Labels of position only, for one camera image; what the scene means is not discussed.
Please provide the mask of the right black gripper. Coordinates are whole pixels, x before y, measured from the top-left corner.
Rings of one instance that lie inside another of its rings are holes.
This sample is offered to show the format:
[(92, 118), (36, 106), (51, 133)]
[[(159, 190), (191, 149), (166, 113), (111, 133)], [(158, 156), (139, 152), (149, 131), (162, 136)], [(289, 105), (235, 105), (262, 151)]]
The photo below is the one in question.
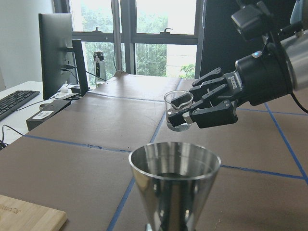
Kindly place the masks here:
[[(184, 107), (193, 102), (209, 100), (222, 93), (222, 102), (210, 108)], [(272, 52), (258, 51), (235, 63), (235, 71), (223, 73), (218, 67), (192, 83), (186, 90), (171, 93), (171, 105), (182, 111), (169, 116), (175, 127), (183, 123), (196, 123), (199, 128), (233, 124), (238, 121), (236, 107), (245, 102), (256, 106), (292, 92), (292, 83), (283, 57)]]

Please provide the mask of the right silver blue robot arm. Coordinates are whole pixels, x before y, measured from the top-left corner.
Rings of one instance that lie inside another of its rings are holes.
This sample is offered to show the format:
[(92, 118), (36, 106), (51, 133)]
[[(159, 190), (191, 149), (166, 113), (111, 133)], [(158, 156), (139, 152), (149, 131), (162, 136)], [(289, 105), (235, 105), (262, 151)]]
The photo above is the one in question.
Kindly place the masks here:
[(262, 37), (264, 46), (235, 62), (235, 70), (216, 68), (195, 82), (188, 92), (171, 101), (171, 128), (196, 123), (209, 128), (237, 121), (236, 108), (245, 102), (259, 105), (308, 86), (308, 3), (295, 2), (290, 24), (279, 29), (266, 5), (238, 2), (232, 15), (238, 33), (251, 40)]

